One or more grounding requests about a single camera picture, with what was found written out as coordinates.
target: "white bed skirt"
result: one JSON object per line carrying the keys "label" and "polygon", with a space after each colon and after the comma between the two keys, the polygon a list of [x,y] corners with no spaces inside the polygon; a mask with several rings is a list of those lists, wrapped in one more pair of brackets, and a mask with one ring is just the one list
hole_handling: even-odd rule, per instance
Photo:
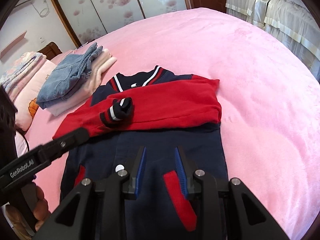
{"label": "white bed skirt", "polygon": [[320,29],[308,10],[287,0],[227,0],[226,7],[278,39],[320,81]]}

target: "wall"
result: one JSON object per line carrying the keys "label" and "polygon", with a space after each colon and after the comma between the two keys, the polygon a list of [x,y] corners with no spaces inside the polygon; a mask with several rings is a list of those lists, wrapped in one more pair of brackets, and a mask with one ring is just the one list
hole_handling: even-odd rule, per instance
{"label": "wall", "polygon": [[[50,11],[46,17],[41,18],[31,2],[27,2],[13,10],[0,30],[0,50],[27,30],[25,38],[0,59],[0,76],[21,54],[27,51],[38,51],[51,41],[55,42],[62,52],[76,48],[51,1],[46,1]],[[47,7],[44,0],[33,0],[33,5],[39,12]]]}

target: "red pocket trim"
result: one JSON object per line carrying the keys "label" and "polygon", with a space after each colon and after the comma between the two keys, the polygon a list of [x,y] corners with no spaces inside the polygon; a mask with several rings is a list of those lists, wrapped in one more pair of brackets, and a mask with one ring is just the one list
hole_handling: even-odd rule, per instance
{"label": "red pocket trim", "polygon": [[77,186],[83,179],[85,174],[85,167],[80,164],[79,173],[76,177],[75,184],[73,187]]}
{"label": "red pocket trim", "polygon": [[187,231],[196,230],[197,216],[188,200],[181,193],[179,178],[175,171],[163,175],[164,183],[169,193],[172,204],[180,221]]}

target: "striped cuff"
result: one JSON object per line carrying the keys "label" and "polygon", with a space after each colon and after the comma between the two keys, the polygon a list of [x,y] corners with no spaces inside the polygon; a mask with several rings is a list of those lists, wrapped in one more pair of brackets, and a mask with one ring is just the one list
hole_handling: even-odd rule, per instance
{"label": "striped cuff", "polygon": [[100,119],[105,126],[116,126],[119,124],[119,121],[125,120],[131,115],[132,108],[131,98],[115,99],[112,106],[107,110],[107,116],[105,113],[100,113]]}

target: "screw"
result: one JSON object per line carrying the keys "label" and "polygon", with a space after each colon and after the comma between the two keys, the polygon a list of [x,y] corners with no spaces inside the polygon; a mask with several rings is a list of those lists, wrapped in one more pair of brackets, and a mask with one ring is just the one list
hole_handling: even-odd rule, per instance
{"label": "screw", "polygon": [[128,172],[126,171],[126,170],[120,170],[120,171],[118,171],[118,175],[120,176],[120,177],[124,177],[125,175],[127,175],[128,174]]}
{"label": "screw", "polygon": [[90,179],[83,179],[82,181],[81,181],[81,184],[83,185],[83,186],[87,186],[87,185],[89,185],[91,183],[91,180]]}
{"label": "screw", "polygon": [[240,183],[241,183],[241,180],[239,180],[238,178],[233,178],[232,180],[231,180],[231,183],[233,184],[233,185],[240,185]]}
{"label": "screw", "polygon": [[202,177],[202,176],[205,174],[205,172],[204,172],[203,170],[196,170],[196,171],[195,171],[195,174],[196,174],[198,177]]}

